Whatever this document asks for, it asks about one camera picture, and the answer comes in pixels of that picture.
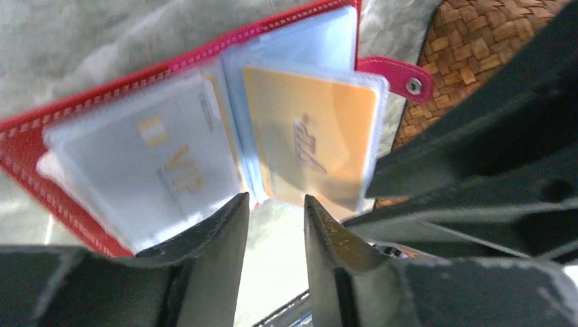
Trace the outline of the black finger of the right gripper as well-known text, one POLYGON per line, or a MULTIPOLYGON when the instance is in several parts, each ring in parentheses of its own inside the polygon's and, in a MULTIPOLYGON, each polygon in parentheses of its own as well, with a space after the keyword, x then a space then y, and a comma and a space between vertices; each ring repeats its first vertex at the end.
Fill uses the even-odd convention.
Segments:
POLYGON ((481 88, 379 159, 349 219, 370 242, 441 258, 577 262, 577 2, 481 88))

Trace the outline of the red leather card holder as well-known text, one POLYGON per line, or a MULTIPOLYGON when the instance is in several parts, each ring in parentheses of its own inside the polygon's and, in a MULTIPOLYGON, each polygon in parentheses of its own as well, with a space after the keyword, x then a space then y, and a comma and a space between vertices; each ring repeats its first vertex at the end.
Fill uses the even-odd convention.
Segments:
POLYGON ((391 93, 418 66, 357 57, 357 1, 315 1, 1 122, 1 167, 83 241, 138 253, 238 193, 362 211, 391 93))

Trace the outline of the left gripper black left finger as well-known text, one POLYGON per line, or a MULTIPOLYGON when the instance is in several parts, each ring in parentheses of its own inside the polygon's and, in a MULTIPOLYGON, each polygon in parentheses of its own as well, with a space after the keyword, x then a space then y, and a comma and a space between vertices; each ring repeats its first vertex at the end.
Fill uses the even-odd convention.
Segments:
POLYGON ((249 223, 240 193, 134 257, 1 248, 2 326, 232 326, 249 223))

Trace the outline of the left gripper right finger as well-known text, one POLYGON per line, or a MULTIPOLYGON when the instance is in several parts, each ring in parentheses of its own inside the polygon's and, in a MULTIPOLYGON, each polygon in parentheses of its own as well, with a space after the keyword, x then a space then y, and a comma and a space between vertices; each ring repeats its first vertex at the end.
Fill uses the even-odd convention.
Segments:
POLYGON ((393 259, 304 199, 315 326, 576 326, 561 266, 513 258, 393 259))

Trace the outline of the white vip credit card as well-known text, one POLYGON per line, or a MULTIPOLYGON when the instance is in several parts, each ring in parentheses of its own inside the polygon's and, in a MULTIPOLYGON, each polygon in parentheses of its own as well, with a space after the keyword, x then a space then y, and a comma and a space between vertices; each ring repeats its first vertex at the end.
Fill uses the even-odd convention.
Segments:
POLYGON ((130 251, 160 244, 241 191, 215 88, 177 78, 54 124, 37 171, 130 251))

